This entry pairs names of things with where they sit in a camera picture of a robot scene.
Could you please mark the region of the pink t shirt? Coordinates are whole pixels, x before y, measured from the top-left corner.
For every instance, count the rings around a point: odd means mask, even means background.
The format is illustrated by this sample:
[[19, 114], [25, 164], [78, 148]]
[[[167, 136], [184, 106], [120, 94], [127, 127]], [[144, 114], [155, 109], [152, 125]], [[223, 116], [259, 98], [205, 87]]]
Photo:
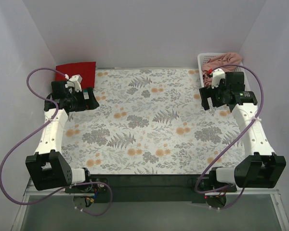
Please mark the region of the pink t shirt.
[[209, 58], [204, 64], [201, 65], [204, 86], [208, 87], [212, 83], [212, 77], [209, 75], [210, 70], [226, 64], [240, 64], [241, 61], [242, 57], [236, 52], [227, 52]]

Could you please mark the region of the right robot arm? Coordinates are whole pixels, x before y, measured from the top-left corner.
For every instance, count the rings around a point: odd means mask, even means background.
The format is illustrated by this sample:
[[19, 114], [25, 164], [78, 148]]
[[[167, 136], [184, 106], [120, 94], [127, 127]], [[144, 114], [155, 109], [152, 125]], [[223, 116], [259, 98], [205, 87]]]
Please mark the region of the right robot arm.
[[276, 155], [270, 145], [259, 118], [262, 108], [255, 94], [245, 89], [243, 72], [225, 72], [218, 68], [211, 72], [212, 83], [199, 90], [205, 110], [226, 105], [240, 130], [245, 159], [236, 167], [214, 167], [209, 171], [206, 185], [213, 189], [235, 185], [239, 188], [274, 188], [286, 160]]

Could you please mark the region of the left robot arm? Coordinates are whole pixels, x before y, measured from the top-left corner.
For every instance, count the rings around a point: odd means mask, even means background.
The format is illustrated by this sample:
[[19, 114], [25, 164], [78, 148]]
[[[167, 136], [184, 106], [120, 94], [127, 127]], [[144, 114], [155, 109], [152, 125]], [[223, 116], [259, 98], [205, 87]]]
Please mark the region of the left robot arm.
[[26, 157], [26, 167], [37, 190], [53, 189], [88, 182], [87, 168], [72, 168], [62, 156], [62, 139], [69, 113], [94, 110], [99, 107], [93, 89], [81, 88], [82, 78], [53, 81], [52, 93], [44, 103], [46, 127], [39, 145]]

